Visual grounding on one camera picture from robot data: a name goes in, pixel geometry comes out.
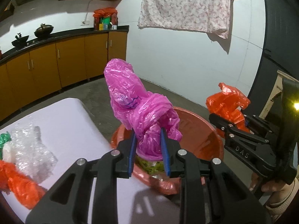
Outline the person right hand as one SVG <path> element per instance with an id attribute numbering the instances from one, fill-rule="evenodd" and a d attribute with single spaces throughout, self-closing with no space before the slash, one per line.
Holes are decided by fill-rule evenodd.
<path id="1" fill-rule="evenodd" d="M 250 191 L 253 191 L 255 187 L 258 185 L 259 181 L 261 178 L 256 174 L 253 173 L 251 175 L 251 184 L 249 187 Z M 290 185 L 286 184 L 284 181 L 269 181 L 267 183 L 263 183 L 261 185 L 261 191 L 262 192 L 279 192 L 279 191 L 284 191 L 288 190 L 289 188 L 292 188 L 293 184 L 291 183 Z"/>

